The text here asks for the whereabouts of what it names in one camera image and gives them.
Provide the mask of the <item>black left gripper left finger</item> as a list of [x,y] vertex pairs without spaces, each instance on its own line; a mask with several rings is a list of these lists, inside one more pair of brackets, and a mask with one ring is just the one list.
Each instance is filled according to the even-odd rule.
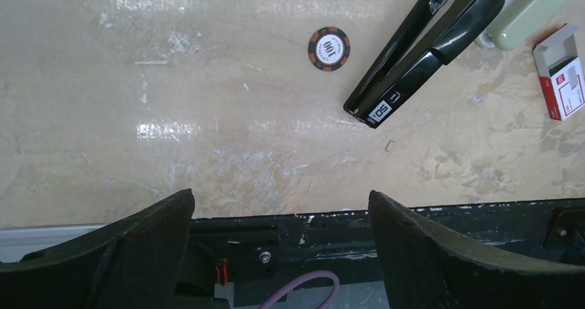
[[165,308],[195,199],[181,190],[124,219],[1,264],[2,308]]

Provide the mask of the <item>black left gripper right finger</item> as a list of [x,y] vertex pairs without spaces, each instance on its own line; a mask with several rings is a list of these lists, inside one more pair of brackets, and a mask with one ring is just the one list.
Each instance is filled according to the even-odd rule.
[[584,267],[490,246],[369,195],[391,308],[583,308]]

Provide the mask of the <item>black stapler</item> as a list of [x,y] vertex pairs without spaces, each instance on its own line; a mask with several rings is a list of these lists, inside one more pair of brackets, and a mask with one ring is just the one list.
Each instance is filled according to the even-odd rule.
[[377,128],[495,19],[505,0],[417,0],[344,110]]

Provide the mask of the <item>green stapler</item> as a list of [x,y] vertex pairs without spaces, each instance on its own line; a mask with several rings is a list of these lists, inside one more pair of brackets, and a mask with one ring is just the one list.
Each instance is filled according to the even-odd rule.
[[513,50],[568,0],[505,0],[502,11],[475,40],[483,48]]

